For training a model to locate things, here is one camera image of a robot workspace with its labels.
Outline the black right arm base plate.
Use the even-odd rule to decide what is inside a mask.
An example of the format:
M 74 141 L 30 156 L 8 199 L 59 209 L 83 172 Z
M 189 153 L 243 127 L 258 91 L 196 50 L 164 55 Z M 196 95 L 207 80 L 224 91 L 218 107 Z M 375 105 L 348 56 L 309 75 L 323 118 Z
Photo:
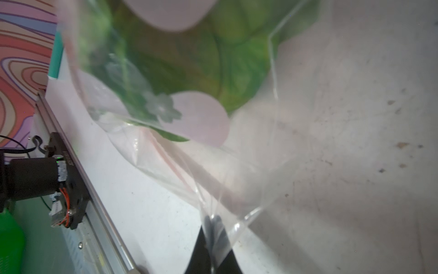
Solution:
M 74 162 L 74 154 L 70 152 L 60 133 L 50 134 L 46 156 L 53 158 L 57 166 L 57 184 L 50 193 L 51 225 L 74 230 L 82 222 L 91 196 L 79 166 Z

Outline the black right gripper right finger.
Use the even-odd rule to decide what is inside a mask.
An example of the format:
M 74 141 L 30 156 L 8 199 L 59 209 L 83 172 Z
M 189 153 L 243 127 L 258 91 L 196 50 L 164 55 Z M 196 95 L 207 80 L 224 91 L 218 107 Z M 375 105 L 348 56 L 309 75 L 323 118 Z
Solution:
M 221 219 L 213 219 L 214 274 L 242 274 Z

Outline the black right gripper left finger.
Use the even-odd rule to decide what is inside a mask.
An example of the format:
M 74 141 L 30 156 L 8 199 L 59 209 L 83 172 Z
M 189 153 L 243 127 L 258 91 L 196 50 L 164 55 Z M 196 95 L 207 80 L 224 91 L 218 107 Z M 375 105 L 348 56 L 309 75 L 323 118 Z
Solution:
M 185 274 L 211 274 L 212 263 L 203 228 L 200 228 Z

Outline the pink-zip clear zip-top bag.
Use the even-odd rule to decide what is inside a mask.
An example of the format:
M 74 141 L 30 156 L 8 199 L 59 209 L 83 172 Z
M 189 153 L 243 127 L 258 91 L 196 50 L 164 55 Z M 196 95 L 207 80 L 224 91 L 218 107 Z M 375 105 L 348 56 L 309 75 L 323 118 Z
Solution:
M 227 114 L 199 91 L 173 95 L 178 122 L 155 129 L 135 119 L 122 100 L 79 63 L 83 1 L 58 1 L 71 78 L 92 119 L 138 170 L 200 211 L 201 228 L 221 219 L 233 248 L 243 230 L 282 191 L 307 150 L 313 73 L 298 66 L 323 43 L 326 1 L 308 28 L 269 49 L 270 70 L 256 95 Z M 122 1 L 140 19 L 176 33 L 199 23 L 219 1 Z

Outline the light green chinese cabbage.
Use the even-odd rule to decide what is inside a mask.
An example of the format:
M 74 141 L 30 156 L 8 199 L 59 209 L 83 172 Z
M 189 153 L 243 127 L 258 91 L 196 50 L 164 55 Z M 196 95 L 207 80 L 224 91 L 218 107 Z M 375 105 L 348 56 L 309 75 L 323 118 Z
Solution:
M 106 84 L 135 119 L 155 129 L 183 117 L 173 95 L 199 91 L 232 114 L 270 70 L 269 49 L 311 26 L 319 1 L 219 1 L 195 26 L 171 33 L 122 1 L 83 1 L 81 68 Z

